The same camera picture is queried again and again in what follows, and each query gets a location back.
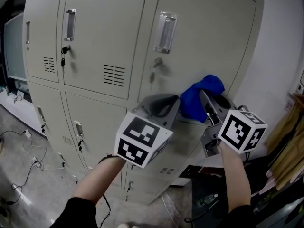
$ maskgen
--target cable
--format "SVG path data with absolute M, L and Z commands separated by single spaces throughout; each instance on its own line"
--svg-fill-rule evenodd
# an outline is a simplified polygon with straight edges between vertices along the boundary
M 2 137 L 3 134 L 5 134 L 5 133 L 7 133 L 7 132 L 16 133 L 16 134 L 18 134 L 19 136 L 21 136 L 22 134 L 25 133 L 25 131 L 23 131 L 22 133 L 18 133 L 18 132 L 15 132 L 15 131 L 13 131 L 13 130 L 6 130 L 5 132 L 3 132 L 3 133 L 0 135 L 0 138 Z
M 207 112 L 207 116 L 208 116 L 208 118 L 209 118 L 209 120 L 211 121 L 212 126 L 213 126 L 213 125 L 214 125 L 214 122 L 213 122 L 212 118 L 210 117 L 210 113 L 209 113 L 209 112 Z
M 21 140 L 19 140 L 20 142 L 21 142 L 21 144 L 22 144 L 22 147 L 23 147 L 23 151 L 25 152 L 25 153 L 27 153 L 32 159 L 34 158 L 34 156 L 31 156 L 30 154 L 29 154 L 29 152 L 27 152 L 26 150 L 25 150 L 25 148 L 24 148 L 24 144 L 23 144 L 23 142 L 21 141 Z
M 45 157 L 45 156 L 46 156 L 46 154 L 47 154 L 47 149 L 46 149 L 46 147 L 44 147 L 44 146 L 32 145 L 32 137 L 30 138 L 30 145 L 31 145 L 31 146 L 33 146 L 33 147 L 39 147 L 39 148 L 43 148 L 43 149 L 45 149 L 45 152 L 44 152 L 44 155 L 43 155 L 42 159 L 41 159 L 41 160 L 39 160 L 40 162 L 41 162 L 41 161 L 43 161 L 44 157 Z
M 248 162 L 249 157 L 250 157 L 250 152 L 246 152 L 246 160 L 243 163 L 244 165 Z
M 174 225 L 178 228 L 178 225 L 174 222 L 174 220 L 173 220 L 173 218 L 172 218 L 172 215 L 170 214 L 170 212 L 169 212 L 169 210 L 168 210 L 168 208 L 167 208 L 167 206 L 166 206 L 166 203 L 165 203 L 165 200 L 163 199 L 163 195 L 162 195 L 162 194 L 161 194 L 161 198 L 162 198 L 163 204 L 164 204 L 164 206 L 165 206 L 165 208 L 166 208 L 168 214 L 170 215 L 170 218 L 171 218 L 172 222 L 173 222 Z
M 103 198 L 105 199 L 105 202 L 106 202 L 107 206 L 109 207 L 109 212 L 108 212 L 108 214 L 106 215 L 106 217 L 104 218 L 104 220 L 101 222 L 99 228 L 103 225 L 104 221 L 110 216 L 111 210 L 112 210 L 111 207 L 110 207 L 110 204 L 109 204 L 108 200 L 107 200 L 106 197 L 105 197 L 105 195 L 103 195 Z
M 119 157 L 119 156 L 108 154 L 107 156 L 105 156 L 104 158 L 102 158 L 102 159 L 100 160 L 100 162 L 98 162 L 98 164 L 100 164 L 101 162 L 103 162 L 103 161 L 106 160 L 106 159 L 109 159 L 109 158 L 116 158 L 116 157 Z
M 62 167 L 62 168 L 54 168 L 54 169 L 41 169 L 42 171 L 53 171 L 53 170 L 62 170 L 62 169 L 65 169 L 65 167 Z
M 25 182 L 24 182 L 23 185 L 17 186 L 15 183 L 12 183 L 12 184 L 11 184 L 10 188 L 12 188 L 12 190 L 16 190 L 17 188 L 21 188 L 21 192 L 20 192 L 20 195 L 19 195 L 19 197 L 18 197 L 18 199 L 17 199 L 16 201 L 8 201 L 8 202 L 6 202 L 7 205 L 13 205 L 13 204 L 15 204 L 15 203 L 17 203 L 17 202 L 19 201 L 19 199 L 20 199 L 20 197 L 21 197 L 21 195 L 22 195 L 23 186 L 27 183 L 27 181 L 28 181 L 28 179 L 29 179 L 30 171 L 32 170 L 32 168 L 33 168 L 33 166 L 34 166 L 35 163 L 36 163 L 36 162 L 34 162 L 34 163 L 31 165 L 31 167 L 30 167 L 30 169 L 29 169 L 29 172 L 28 172 L 28 176 L 27 176 L 27 178 L 26 178 L 26 180 L 25 180 Z
M 195 217 L 195 218 L 192 218 L 192 219 L 190 219 L 190 218 L 185 218 L 184 219 L 184 221 L 186 222 L 186 223 L 191 223 L 191 228 L 194 228 L 194 221 L 197 221 L 197 220 L 199 220 L 200 218 L 202 218 L 205 214 L 207 214 L 209 211 L 210 211 L 210 209 L 215 205 L 215 204 L 217 204 L 217 202 L 219 201 L 219 199 L 218 200 L 216 200 L 206 211 L 204 211 L 204 212 L 202 212 L 199 216 L 197 216 L 197 217 Z

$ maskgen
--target ventilation slot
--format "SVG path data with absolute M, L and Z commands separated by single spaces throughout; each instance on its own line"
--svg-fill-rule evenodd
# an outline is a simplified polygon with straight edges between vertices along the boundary
M 167 170 L 168 170 L 168 168 L 164 168 L 164 167 L 163 167 L 163 168 L 161 169 L 160 173 L 166 174 L 166 171 L 167 171 Z
M 104 65 L 104 83 L 115 85 L 115 86 L 124 86 L 124 76 L 125 68 Z
M 63 141 L 69 145 L 73 145 L 72 144 L 72 140 L 70 140 L 69 138 L 66 138 L 65 136 L 62 136 L 63 137 Z
M 166 174 L 171 175 L 174 171 L 175 171 L 175 169 L 168 169 Z
M 54 73 L 55 72 L 55 66 L 54 66 L 54 58 L 53 57 L 44 57 L 43 58 L 43 64 L 44 64 L 44 71 L 48 73 Z
M 168 174 L 168 175 L 171 175 L 173 172 L 175 171 L 175 169 L 168 169 L 168 168 L 161 168 L 161 171 L 160 173 L 161 174 Z

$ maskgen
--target locker cabinet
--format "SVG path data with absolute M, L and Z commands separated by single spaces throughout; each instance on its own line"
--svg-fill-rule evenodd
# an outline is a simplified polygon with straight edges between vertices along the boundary
M 83 139 L 82 153 L 98 163 L 113 152 L 116 131 L 126 109 L 70 93 L 66 98 L 74 133 L 78 141 Z
M 146 96 L 180 95 L 207 74 L 222 80 L 226 94 L 236 91 L 262 9 L 262 0 L 27 0 L 30 93 L 75 182 L 113 153 L 127 108 Z M 60 57 L 65 66 L 57 71 Z M 198 153 L 205 128 L 178 117 L 164 151 L 145 169 L 127 163 L 106 195 L 151 203 Z
M 126 99 L 144 0 L 66 0 L 66 85 Z
M 28 83 L 36 113 L 41 125 L 45 125 L 47 139 L 65 165 L 82 174 L 86 170 L 76 152 L 75 145 L 67 125 L 62 105 L 61 93 L 57 89 Z
M 27 0 L 23 46 L 29 76 L 58 82 L 56 27 L 60 0 Z
M 159 0 L 140 101 L 164 92 L 179 95 L 207 74 L 219 77 L 227 93 L 245 53 L 255 9 L 253 0 Z M 170 14 L 164 19 L 161 12 Z M 158 57 L 163 64 L 153 69 Z

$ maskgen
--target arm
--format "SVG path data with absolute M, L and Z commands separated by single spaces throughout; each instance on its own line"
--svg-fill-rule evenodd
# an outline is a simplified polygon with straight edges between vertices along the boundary
M 72 196 L 90 200 L 96 205 L 125 162 L 120 157 L 105 159 L 78 183 Z
M 240 156 L 224 142 L 221 142 L 219 147 L 226 176 L 229 212 L 231 212 L 236 207 L 250 205 L 251 190 Z

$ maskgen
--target floor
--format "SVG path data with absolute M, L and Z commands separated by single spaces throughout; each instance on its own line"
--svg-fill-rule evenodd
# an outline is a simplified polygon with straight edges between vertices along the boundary
M 0 134 L 5 130 L 23 132 L 27 127 L 19 120 L 9 114 L 0 106 Z M 55 155 L 48 141 L 40 135 L 32 133 L 33 145 L 44 146 L 47 149 L 44 158 L 45 169 L 60 168 L 60 160 Z M 25 136 L 18 136 L 15 133 L 5 133 L 2 136 L 4 146 L 0 154 L 0 197 L 6 201 L 15 201 L 18 191 L 11 189 L 11 184 L 22 185 L 31 167 L 32 156 L 41 159 L 44 149 L 30 145 L 30 140 Z M 65 204 L 75 186 L 73 178 L 63 170 L 45 170 L 33 168 L 27 184 L 23 188 L 20 200 L 9 206 L 11 211 L 11 224 L 3 224 L 0 219 L 0 226 L 6 228 L 48 228 L 61 214 Z M 169 188 L 164 192 L 163 197 L 167 208 L 174 216 L 179 227 L 189 227 L 183 222 L 191 212 L 191 184 L 182 189 Z M 115 197 L 107 197 L 111 208 L 111 216 L 105 221 L 103 227 L 116 228 L 121 223 L 139 225 L 141 228 L 176 227 L 167 213 L 161 197 L 157 198 L 149 206 L 125 203 Z M 100 224 L 108 208 L 103 201 L 97 205 L 96 220 Z

